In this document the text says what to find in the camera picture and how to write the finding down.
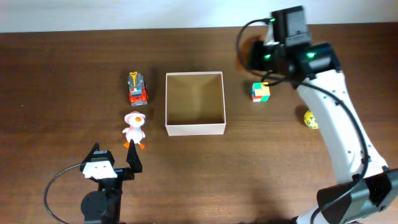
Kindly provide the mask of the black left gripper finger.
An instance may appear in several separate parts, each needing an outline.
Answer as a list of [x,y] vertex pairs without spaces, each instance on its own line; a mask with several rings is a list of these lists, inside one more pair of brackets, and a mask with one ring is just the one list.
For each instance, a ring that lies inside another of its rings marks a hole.
[[93,155],[94,155],[94,152],[98,151],[99,148],[100,148],[99,143],[98,143],[98,142],[94,143],[94,145],[93,145],[91,151],[90,151],[90,152],[88,153],[88,155],[84,158],[83,162],[89,162],[89,161],[91,161],[91,159],[92,159],[92,157],[93,157]]
[[131,139],[129,142],[128,152],[126,162],[130,165],[133,173],[141,173],[142,172],[142,164],[137,155],[135,142]]

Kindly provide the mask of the multicolour puzzle cube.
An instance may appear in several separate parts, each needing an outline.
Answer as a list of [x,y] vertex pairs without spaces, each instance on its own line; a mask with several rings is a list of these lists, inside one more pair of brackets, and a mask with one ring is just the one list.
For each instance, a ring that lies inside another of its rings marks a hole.
[[251,98],[252,102],[267,102],[271,93],[267,82],[256,82],[252,84]]

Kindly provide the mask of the red grey toy truck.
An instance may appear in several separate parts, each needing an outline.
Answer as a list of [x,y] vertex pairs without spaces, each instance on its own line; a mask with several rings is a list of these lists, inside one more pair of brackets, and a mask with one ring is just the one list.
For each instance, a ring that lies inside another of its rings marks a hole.
[[129,102],[132,106],[148,103],[147,85],[143,76],[138,72],[130,72],[127,80],[129,88]]

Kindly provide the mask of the brown plush toy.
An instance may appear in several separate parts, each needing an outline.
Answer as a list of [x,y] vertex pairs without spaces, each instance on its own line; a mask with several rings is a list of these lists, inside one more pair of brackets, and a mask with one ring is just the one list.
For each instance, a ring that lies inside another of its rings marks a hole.
[[244,38],[240,38],[239,41],[235,42],[235,50],[236,50],[236,62],[235,67],[236,70],[247,77],[253,77],[254,75],[245,70],[244,66],[240,62],[240,58],[242,59],[243,64],[247,64],[249,53],[251,51],[252,43],[255,40],[264,40],[264,35],[253,34],[251,36]]

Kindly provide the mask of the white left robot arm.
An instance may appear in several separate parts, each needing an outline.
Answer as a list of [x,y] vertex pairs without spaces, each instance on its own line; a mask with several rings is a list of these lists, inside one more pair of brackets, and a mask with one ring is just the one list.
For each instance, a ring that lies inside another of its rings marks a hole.
[[142,172],[142,164],[137,155],[134,141],[128,144],[126,162],[128,167],[115,169],[111,151],[101,151],[95,143],[90,153],[80,165],[80,171],[86,179],[98,184],[81,201],[81,212],[85,223],[120,223],[123,182],[134,180],[136,173]]

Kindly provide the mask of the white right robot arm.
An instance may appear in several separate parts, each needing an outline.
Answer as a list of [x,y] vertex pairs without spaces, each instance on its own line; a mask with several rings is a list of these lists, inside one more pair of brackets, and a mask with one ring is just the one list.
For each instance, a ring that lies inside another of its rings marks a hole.
[[302,6],[271,12],[263,23],[267,37],[252,43],[244,68],[297,90],[314,113],[336,179],[317,192],[315,207],[293,222],[354,223],[385,210],[397,198],[397,171],[368,138],[333,47],[312,43]]

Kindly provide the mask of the white pink toy duck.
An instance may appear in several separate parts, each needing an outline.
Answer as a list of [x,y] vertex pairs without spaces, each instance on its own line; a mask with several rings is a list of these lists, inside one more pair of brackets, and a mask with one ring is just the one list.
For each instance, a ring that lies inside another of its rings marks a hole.
[[134,144],[138,144],[141,149],[145,148],[145,145],[141,141],[146,137],[141,127],[145,123],[146,116],[140,112],[133,111],[124,117],[124,121],[129,125],[128,128],[124,128],[122,133],[126,135],[126,143],[124,147],[130,146],[130,141],[133,140]]

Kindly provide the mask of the yellow ball with dots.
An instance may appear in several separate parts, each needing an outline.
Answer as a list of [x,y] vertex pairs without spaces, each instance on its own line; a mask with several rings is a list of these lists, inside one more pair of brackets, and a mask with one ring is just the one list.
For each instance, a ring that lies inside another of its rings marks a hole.
[[318,129],[318,122],[314,117],[311,110],[308,110],[303,117],[303,121],[307,127],[310,129]]

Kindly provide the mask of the white cardboard box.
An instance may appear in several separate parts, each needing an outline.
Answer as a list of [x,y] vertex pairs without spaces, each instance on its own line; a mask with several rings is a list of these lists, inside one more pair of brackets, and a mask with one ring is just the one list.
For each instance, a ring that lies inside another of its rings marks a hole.
[[169,136],[224,134],[226,109],[223,73],[167,73],[165,128]]

